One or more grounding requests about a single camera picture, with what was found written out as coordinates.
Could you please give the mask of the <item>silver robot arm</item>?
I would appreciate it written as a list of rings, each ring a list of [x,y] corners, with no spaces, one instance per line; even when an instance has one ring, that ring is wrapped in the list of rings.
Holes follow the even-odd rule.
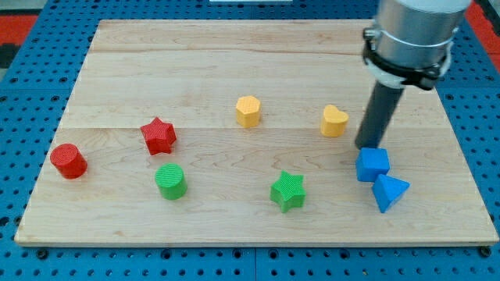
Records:
[[[380,0],[369,49],[395,66],[436,66],[447,59],[470,4],[470,0]]]

